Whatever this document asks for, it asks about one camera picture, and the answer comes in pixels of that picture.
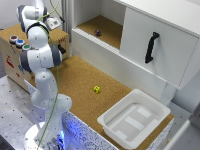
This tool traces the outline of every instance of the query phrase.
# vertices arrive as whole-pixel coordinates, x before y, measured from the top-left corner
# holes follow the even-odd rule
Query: cabinet door
[[[146,64],[149,41],[156,32],[151,56]],[[126,9],[120,54],[179,86],[198,38],[130,8]]]

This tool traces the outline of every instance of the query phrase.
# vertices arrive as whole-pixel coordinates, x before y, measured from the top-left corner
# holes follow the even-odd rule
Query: brown work surface
[[[26,33],[22,32],[20,24],[14,25],[12,27],[0,31],[0,37],[2,37],[2,39],[4,39],[7,42],[10,42],[10,37],[12,35],[18,36],[19,39],[23,39],[26,42],[26,44],[29,44]],[[61,37],[69,36],[66,32],[60,30],[59,28],[50,31],[49,35],[51,36],[52,41],[57,41]]]
[[[56,68],[51,71],[56,78]],[[59,76],[59,93],[70,96],[73,101],[70,111],[122,150],[122,147],[104,133],[97,118],[130,93],[131,89],[75,55],[59,66]],[[35,86],[34,79],[29,82]],[[99,94],[93,92],[95,86],[101,87]],[[145,150],[172,119],[173,116],[169,115],[137,150]]]
[[[103,16],[98,16],[90,21],[78,25],[77,27],[94,36],[95,30],[100,30],[101,36],[97,38],[120,49],[123,30],[122,25]]]

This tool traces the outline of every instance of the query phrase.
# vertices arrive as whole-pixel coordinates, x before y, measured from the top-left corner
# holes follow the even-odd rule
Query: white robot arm
[[[60,65],[62,54],[57,46],[48,44],[46,25],[41,21],[37,22],[38,18],[47,14],[47,9],[44,7],[43,0],[34,0],[32,3],[34,6],[22,5],[17,8],[22,31],[27,34],[30,46],[34,47],[34,50],[21,53],[20,63],[26,71],[33,72],[35,75],[37,91],[33,94],[31,101],[33,105],[46,109],[46,122],[41,129],[38,129],[39,132],[34,139],[41,141],[41,145],[35,142],[35,145],[26,145],[25,150],[28,150],[28,147],[37,147],[38,145],[40,150],[51,150],[49,145],[55,146],[55,144],[50,143],[54,143],[63,130],[62,113],[71,108],[72,101],[68,96],[57,95],[56,80],[51,71],[48,70],[48,68]],[[66,146],[62,145],[59,149],[66,149]]]

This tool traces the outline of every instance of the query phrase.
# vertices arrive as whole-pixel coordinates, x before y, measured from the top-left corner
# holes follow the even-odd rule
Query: gray floor
[[[1,52],[0,52],[0,78],[4,77],[6,75],[4,65],[3,65],[3,60],[1,57]]]

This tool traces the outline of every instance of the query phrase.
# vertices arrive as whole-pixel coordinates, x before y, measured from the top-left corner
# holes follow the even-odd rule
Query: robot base
[[[42,128],[42,126],[44,125],[44,122],[39,123],[39,127]],[[27,132],[26,135],[24,137],[24,150],[57,150],[57,148],[54,146],[52,146],[51,148],[49,148],[49,146],[51,145],[51,142],[45,145],[42,145],[38,148],[39,145],[39,141],[35,140],[35,137],[38,133],[38,127],[37,125],[32,126]],[[66,148],[68,147],[69,143],[70,143],[70,138],[62,131],[60,133],[61,138],[63,139],[64,143],[63,143],[63,148],[64,150],[66,150]]]

